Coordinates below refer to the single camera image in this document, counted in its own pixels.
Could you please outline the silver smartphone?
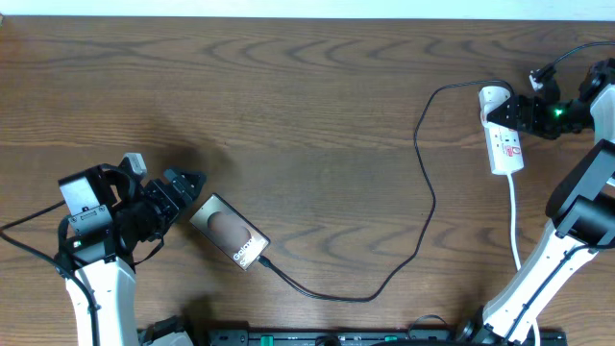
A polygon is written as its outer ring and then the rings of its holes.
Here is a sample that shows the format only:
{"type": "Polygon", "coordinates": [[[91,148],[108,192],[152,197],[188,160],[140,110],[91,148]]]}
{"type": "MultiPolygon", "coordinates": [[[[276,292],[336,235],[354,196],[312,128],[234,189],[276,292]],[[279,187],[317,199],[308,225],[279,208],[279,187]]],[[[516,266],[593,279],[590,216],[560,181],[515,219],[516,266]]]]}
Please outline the silver smartphone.
{"type": "Polygon", "coordinates": [[[243,271],[247,271],[270,244],[263,232],[216,193],[189,222],[243,271]]]}

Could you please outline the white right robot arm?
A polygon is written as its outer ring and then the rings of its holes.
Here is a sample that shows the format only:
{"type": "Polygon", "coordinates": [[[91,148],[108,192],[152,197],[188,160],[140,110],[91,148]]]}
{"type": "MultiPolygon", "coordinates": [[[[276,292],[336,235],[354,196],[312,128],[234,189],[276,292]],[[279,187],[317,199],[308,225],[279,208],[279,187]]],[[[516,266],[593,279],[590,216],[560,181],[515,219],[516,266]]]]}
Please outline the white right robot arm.
{"type": "Polygon", "coordinates": [[[593,64],[566,102],[552,63],[529,75],[535,96],[515,95],[500,86],[479,93],[480,120],[489,154],[521,163],[518,135],[555,140],[593,131],[593,148],[553,191],[548,221],[538,244],[509,284],[481,307],[456,334],[468,344],[521,345],[538,315],[585,263],[614,246],[614,199],[604,192],[614,183],[614,61],[593,64]]]}

